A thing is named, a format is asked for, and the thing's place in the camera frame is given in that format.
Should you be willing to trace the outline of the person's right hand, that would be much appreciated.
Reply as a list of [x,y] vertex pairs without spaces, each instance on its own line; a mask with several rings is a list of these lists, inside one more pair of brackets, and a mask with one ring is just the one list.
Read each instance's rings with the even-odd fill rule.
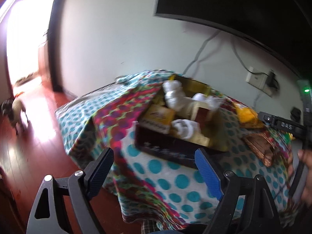
[[[305,176],[305,187],[301,195],[301,202],[304,202],[309,207],[311,206],[311,150],[297,150],[295,156],[299,162],[302,162],[302,164],[305,165],[304,170],[307,170],[307,175]],[[288,159],[288,175],[290,178],[290,186],[293,185],[296,172],[297,170],[293,166],[293,154],[291,153]]]

